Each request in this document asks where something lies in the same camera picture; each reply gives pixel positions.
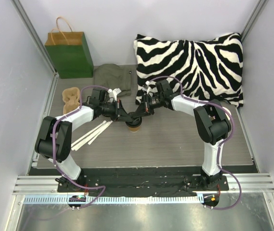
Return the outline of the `brown paper coffee cup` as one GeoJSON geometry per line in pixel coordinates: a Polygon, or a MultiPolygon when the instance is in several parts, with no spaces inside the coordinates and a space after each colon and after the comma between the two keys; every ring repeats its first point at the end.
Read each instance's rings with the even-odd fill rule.
{"type": "Polygon", "coordinates": [[[140,130],[141,125],[139,126],[128,126],[130,132],[137,132],[140,130]]]}

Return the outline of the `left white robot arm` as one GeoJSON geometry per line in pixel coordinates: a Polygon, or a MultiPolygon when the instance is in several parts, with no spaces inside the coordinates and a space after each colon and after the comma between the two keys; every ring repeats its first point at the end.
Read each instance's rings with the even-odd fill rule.
{"type": "Polygon", "coordinates": [[[43,119],[35,144],[35,152],[49,159],[75,192],[87,187],[83,170],[70,154],[72,132],[100,115],[110,116],[112,121],[133,121],[111,89],[91,87],[91,96],[85,103],[80,102],[77,109],[60,117],[43,119]]]}

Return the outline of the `brown paper cups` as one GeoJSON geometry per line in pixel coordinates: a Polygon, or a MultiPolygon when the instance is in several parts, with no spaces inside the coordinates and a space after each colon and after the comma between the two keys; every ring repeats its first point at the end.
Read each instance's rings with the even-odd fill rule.
{"type": "Polygon", "coordinates": [[[224,111],[224,113],[225,113],[227,119],[228,119],[229,121],[231,121],[231,117],[232,117],[231,111],[230,111],[228,108],[226,108],[226,107],[223,107],[222,110],[224,111]]]}

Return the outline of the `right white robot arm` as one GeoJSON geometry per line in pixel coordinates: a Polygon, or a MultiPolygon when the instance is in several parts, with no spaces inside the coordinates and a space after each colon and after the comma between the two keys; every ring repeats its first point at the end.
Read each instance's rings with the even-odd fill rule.
{"type": "Polygon", "coordinates": [[[142,117],[152,115],[154,109],[165,107],[183,112],[195,118],[196,127],[204,142],[204,161],[200,170],[199,186],[211,190],[222,179],[221,152],[224,141],[231,131],[230,119],[217,100],[198,102],[175,93],[167,80],[156,83],[157,92],[144,94],[138,108],[131,113],[133,122],[140,122],[142,117]]]}

